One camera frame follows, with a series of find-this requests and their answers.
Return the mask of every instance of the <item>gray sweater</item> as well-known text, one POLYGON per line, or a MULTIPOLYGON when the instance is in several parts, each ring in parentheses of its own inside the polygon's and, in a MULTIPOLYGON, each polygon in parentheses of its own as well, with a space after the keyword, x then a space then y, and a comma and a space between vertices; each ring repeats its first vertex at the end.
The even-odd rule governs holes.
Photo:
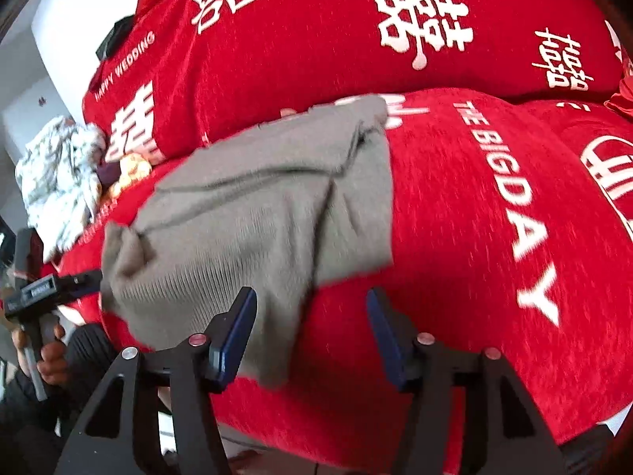
POLYGON ((392 262, 386 119, 368 96, 196 151, 131 228, 106 228, 104 309, 139 341, 170 348, 249 285, 258 315, 240 374, 283 384, 312 289, 392 262))

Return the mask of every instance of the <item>garment sleeve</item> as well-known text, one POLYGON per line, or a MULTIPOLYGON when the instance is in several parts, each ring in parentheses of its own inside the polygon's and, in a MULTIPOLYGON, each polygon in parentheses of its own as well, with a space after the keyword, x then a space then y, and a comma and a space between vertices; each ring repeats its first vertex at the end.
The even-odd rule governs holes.
POLYGON ((18 370, 0 401, 0 433, 15 434, 29 425, 52 432, 57 424, 57 407, 56 398, 37 401, 33 383, 18 370))

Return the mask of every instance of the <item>finger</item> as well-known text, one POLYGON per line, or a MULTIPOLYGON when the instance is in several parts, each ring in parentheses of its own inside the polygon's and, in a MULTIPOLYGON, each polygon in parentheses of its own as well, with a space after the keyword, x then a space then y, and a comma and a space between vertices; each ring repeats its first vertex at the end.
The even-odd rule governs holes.
POLYGON ((42 380, 50 386, 65 386, 68 382, 68 373, 59 372, 54 375, 42 375, 42 380))
POLYGON ((55 337, 59 339, 59 341, 61 341, 62 339, 64 339, 65 335, 66 331, 64 330, 64 327, 62 327, 61 325, 55 325, 55 337))
POLYGON ((66 345, 61 341, 53 341, 42 348, 42 360, 56 361, 66 354, 66 345))
POLYGON ((15 346, 15 348, 17 348, 18 350, 22 350, 26 347, 28 339, 23 330, 16 329, 13 331, 11 336, 13 338, 13 345, 15 346))
POLYGON ((37 363, 37 371, 40 372, 42 377, 58 375, 68 371, 68 363, 66 363, 66 359, 58 359, 49 362, 39 361, 39 363, 37 363))

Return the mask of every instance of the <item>black cloth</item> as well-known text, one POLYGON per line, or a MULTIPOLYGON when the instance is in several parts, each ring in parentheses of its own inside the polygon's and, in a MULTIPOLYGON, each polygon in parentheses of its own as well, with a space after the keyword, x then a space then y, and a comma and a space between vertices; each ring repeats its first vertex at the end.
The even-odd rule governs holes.
POLYGON ((91 324, 71 337, 66 352, 69 382, 47 401, 37 401, 30 379, 18 371, 0 402, 0 474, 53 474, 63 438, 115 358, 116 350, 101 326, 91 324), (62 438, 55 435, 58 419, 62 438))

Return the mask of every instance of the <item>gray garment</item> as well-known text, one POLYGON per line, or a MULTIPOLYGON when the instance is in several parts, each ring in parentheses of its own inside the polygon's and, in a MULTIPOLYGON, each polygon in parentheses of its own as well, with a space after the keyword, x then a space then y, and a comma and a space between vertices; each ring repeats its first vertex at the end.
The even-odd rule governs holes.
POLYGON ((103 307, 139 341, 170 348, 249 285, 258 315, 240 373, 283 384, 314 285, 392 263, 386 119, 368 96, 196 151, 132 228, 107 226, 103 307))

